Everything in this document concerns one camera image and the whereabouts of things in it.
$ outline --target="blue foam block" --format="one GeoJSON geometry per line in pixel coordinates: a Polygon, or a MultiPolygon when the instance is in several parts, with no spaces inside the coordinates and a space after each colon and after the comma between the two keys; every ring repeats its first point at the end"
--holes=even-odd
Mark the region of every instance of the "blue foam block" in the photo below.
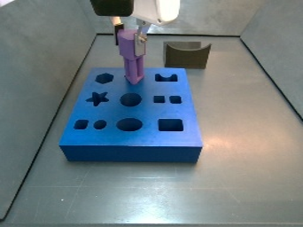
{"type": "Polygon", "coordinates": [[[185,69],[93,68],[59,145],[69,160],[197,162],[203,141],[185,69]]]}

